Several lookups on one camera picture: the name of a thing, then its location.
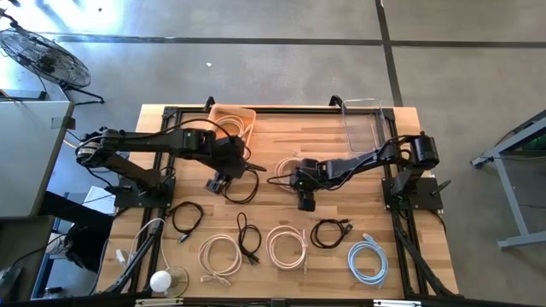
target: white round object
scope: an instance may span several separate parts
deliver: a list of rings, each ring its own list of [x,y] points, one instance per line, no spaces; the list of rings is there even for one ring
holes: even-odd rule
[[[167,271],[157,271],[150,278],[150,286],[157,293],[163,293],[171,286],[171,275]]]

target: fan grille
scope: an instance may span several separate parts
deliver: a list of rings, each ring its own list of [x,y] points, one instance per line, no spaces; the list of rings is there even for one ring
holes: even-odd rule
[[[34,32],[20,28],[1,31],[0,46],[17,63],[51,82],[74,88],[83,88],[91,83],[84,63]]]

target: black usb cable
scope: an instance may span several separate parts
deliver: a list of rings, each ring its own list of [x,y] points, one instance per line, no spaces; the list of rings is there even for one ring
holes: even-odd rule
[[[177,226],[177,223],[175,221],[175,216],[177,215],[178,209],[180,209],[182,207],[185,207],[185,206],[194,206],[195,208],[197,208],[197,210],[199,210],[199,213],[200,213],[199,218],[195,222],[194,226],[192,228],[190,228],[190,229],[180,229]],[[177,232],[182,234],[180,236],[180,238],[178,239],[178,243],[182,243],[186,239],[188,239],[189,235],[191,235],[191,232],[194,231],[197,228],[197,226],[199,226],[199,224],[201,223],[201,220],[205,216],[205,211],[203,210],[203,207],[201,205],[199,205],[199,204],[195,204],[194,202],[191,202],[191,201],[184,201],[183,203],[178,204],[177,206],[173,207],[169,211],[169,213],[167,213],[167,217],[169,217],[170,215],[172,215],[172,227],[174,227],[174,229],[176,229]]]
[[[341,232],[340,238],[333,244],[330,244],[330,245],[324,244],[318,239],[318,229],[324,223],[332,223],[337,225],[340,228],[340,232]],[[313,230],[311,231],[311,243],[313,243],[313,245],[318,248],[325,248],[325,249],[335,248],[343,241],[343,238],[345,238],[345,236],[349,234],[349,231],[351,231],[351,229],[352,229],[352,225],[349,224],[349,220],[346,218],[342,220],[336,220],[332,218],[322,219],[320,220],[320,222],[317,223],[317,225],[315,225],[315,227],[313,227]]]
[[[239,222],[239,217],[243,216],[245,224],[241,227],[241,223]],[[241,250],[241,253],[245,256],[247,256],[248,261],[251,265],[259,264],[259,258],[255,255],[255,253],[258,251],[259,247],[262,245],[262,235],[259,233],[258,227],[256,225],[252,225],[247,223],[247,215],[243,212],[239,212],[237,215],[237,227],[239,227],[239,250]],[[243,241],[245,240],[245,235],[247,234],[247,230],[252,229],[258,233],[258,246],[253,251],[248,251],[243,246]]]

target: desk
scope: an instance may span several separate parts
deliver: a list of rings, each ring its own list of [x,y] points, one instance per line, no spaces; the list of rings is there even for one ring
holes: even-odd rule
[[[143,105],[136,131],[153,132],[160,129],[161,114],[165,105]],[[417,111],[412,107],[394,108],[398,134],[418,134],[420,131]],[[206,114],[185,114],[183,120]],[[194,127],[205,127],[195,124]],[[340,114],[267,114],[259,113],[254,126],[250,148],[251,162],[267,168],[259,173],[260,186],[253,201],[246,205],[228,202],[222,196],[211,194],[204,189],[206,180],[212,177],[213,170],[195,161],[176,159],[177,185],[173,205],[191,200],[203,205],[205,217],[200,227],[183,244],[178,244],[179,233],[172,227],[171,218],[167,221],[164,233],[164,248],[171,266],[184,267],[189,274],[189,287],[184,297],[223,297],[223,298],[402,298],[400,270],[392,229],[391,215],[384,209],[380,179],[383,169],[377,168],[353,177],[343,188],[335,192],[320,191],[315,195],[317,209],[314,212],[298,211],[297,197],[277,186],[265,183],[273,177],[276,163],[293,151],[303,157],[332,159],[347,157],[343,119]],[[152,153],[132,153],[130,160],[144,168],[152,168]],[[233,198],[244,198],[252,189],[252,174],[234,181],[230,194]],[[268,232],[280,224],[305,229],[309,234],[313,225],[321,218],[350,218],[354,229],[344,241],[333,250],[320,250],[310,244],[308,249],[307,274],[302,269],[282,271],[277,269],[265,252],[264,242],[257,256],[259,266],[251,266],[243,259],[241,269],[228,279],[231,287],[224,287],[215,281],[199,282],[204,275],[197,261],[200,244],[211,235],[224,233],[236,238],[238,234],[236,216],[245,212],[248,222],[260,229],[265,239]],[[197,217],[195,211],[177,214],[177,224],[192,224]],[[115,250],[129,250],[134,235],[140,228],[142,209],[133,208],[116,218],[113,222],[110,241],[107,246],[97,291],[110,286],[122,272],[115,260]],[[454,293],[457,293],[456,280],[450,261],[450,254],[444,231],[438,218],[428,211],[416,211],[418,237],[421,254],[434,273]],[[389,272],[381,288],[359,283],[347,268],[347,252],[363,233],[372,235],[385,249],[389,260]],[[325,225],[321,228],[323,241],[335,240],[339,230]],[[245,244],[254,246],[257,237],[251,233]],[[277,245],[276,254],[282,261],[291,262],[299,256],[300,247],[296,241],[282,239]],[[225,268],[233,261],[233,247],[218,243],[212,248],[211,264],[218,269]],[[408,265],[412,285],[416,288],[415,267],[408,255]],[[144,284],[148,259],[143,260],[139,288]],[[379,267],[379,259],[372,252],[362,252],[357,267],[365,274],[373,274]],[[158,261],[157,269],[164,269],[163,259]]]

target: fan stand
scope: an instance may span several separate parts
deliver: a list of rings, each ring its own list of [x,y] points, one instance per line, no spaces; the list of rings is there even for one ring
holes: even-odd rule
[[[77,92],[80,92],[82,94],[86,94],[87,96],[92,96],[92,97],[95,97],[95,98],[98,98],[99,100],[94,100],[94,101],[82,101],[82,102],[76,102],[75,105],[76,106],[81,106],[81,105],[85,105],[85,104],[95,104],[95,103],[104,103],[104,98],[102,98],[102,96],[99,96],[97,94],[93,94],[93,93],[90,93],[88,91],[85,91],[85,90],[81,90],[81,89],[78,89],[78,88],[75,88],[71,85],[68,85],[66,83],[60,83],[59,86],[61,87],[62,91],[66,91],[66,90],[75,90]]]

